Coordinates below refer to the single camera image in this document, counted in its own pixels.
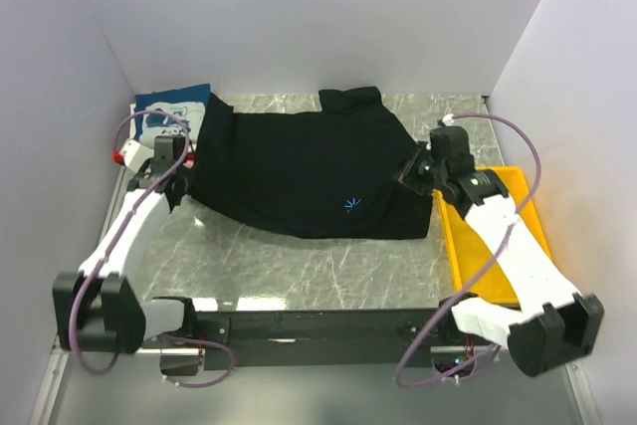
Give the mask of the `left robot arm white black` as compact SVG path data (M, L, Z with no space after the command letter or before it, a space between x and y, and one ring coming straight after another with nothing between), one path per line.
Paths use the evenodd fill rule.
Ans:
M61 273L52 286L60 346L70 351L133 354L147 339L164 334L175 346L199 333L190 299L161 297L141 302L128 276L188 189L182 163L188 141L159 136L153 155L129 180L123 204L94 252L75 273Z

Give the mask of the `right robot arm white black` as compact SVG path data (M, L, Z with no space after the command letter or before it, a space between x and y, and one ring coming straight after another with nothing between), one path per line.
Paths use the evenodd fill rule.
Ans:
M604 307L595 295L583 295L553 263L525 224L518 202L493 169L479 169L468 133L440 125L420 144L405 166L401 182L417 191L438 191L480 238L491 258L458 293L441 303L400 359L404 368L430 331L450 344L468 336L491 349L506 349L525 375L536 377L588 356L595 345ZM510 309L489 303L471 288L499 266L517 297Z

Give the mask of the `black t shirt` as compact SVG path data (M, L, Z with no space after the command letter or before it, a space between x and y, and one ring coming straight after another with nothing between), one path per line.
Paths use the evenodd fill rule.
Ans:
M211 96L190 196L247 226L302 239L427 236L432 198L398 183L417 150L376 87L321 90L320 109L237 112Z

